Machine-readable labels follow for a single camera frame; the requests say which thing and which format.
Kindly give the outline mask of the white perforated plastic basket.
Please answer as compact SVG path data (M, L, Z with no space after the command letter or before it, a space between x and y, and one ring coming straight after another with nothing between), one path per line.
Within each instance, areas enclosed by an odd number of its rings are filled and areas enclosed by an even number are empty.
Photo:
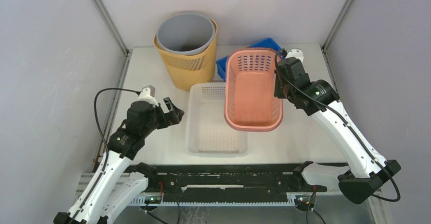
M191 87L184 140L189 155L198 157L248 155L248 134L231 128L224 117L225 85L224 82L207 82Z

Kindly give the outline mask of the pink perforated plastic basket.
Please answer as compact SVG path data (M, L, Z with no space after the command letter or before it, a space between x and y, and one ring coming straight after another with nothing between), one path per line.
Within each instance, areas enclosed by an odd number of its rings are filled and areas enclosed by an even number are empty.
M283 119L283 102L274 96L276 52L243 48L226 62L225 109L227 124L245 132L270 132Z

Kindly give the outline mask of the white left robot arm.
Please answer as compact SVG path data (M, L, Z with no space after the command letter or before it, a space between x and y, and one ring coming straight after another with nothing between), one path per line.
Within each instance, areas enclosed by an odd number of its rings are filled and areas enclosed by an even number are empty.
M181 122L184 111L169 98L164 98L164 103L167 113L151 96L130 105L126 119L110 136L108 152L86 189L67 212L56 215L54 223L114 223L139 193L158 188L157 170L146 163L136 165L121 187L114 189L114 186L145 145L147 136Z

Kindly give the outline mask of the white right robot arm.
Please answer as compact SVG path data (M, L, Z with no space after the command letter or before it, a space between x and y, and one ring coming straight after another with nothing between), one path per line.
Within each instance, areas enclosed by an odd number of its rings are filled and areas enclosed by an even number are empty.
M400 191L393 179L400 164L378 153L349 118L338 93L325 80L312 82L302 61L295 57L274 59L275 97L287 99L296 109L316 121L331 137L344 156L345 167L327 166L306 161L294 171L294 186L308 191L313 185L338 189L352 203L361 204L387 181L395 188L397 202Z

